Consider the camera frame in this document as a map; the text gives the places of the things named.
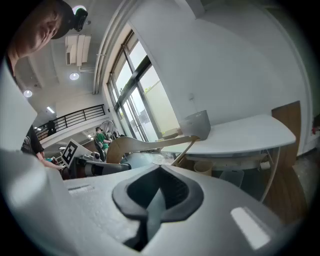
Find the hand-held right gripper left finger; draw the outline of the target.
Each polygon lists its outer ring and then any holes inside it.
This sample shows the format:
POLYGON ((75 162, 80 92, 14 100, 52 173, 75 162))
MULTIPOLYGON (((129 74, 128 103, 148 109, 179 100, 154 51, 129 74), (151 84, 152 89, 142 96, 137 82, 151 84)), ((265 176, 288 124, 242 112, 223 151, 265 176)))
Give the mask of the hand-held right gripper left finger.
POLYGON ((108 175, 63 182, 71 222, 68 238, 75 242, 76 256, 160 256, 159 235, 149 240, 147 222, 126 217, 113 200, 115 187, 153 174, 157 165, 147 165, 108 175))

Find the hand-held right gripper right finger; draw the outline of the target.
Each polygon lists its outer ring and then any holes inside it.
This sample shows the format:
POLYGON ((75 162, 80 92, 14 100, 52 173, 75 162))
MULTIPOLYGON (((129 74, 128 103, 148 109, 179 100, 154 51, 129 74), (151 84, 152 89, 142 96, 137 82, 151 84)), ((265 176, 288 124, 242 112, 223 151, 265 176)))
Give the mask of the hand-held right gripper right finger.
POLYGON ((227 181, 174 166, 171 170, 197 182, 203 202, 187 220, 161 224, 142 255, 276 255, 284 225, 265 205, 227 181))

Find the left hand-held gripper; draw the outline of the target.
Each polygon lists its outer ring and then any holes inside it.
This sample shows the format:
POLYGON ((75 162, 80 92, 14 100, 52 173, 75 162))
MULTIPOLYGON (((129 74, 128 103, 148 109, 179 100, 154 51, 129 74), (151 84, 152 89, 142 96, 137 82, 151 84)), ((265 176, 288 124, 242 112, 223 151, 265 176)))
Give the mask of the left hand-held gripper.
POLYGON ((84 172, 87 176, 104 176, 132 169, 128 163, 104 163, 105 153, 103 151, 90 151, 73 139, 70 139, 61 157, 67 168, 70 168, 73 161, 78 158, 89 161, 84 165, 84 172))

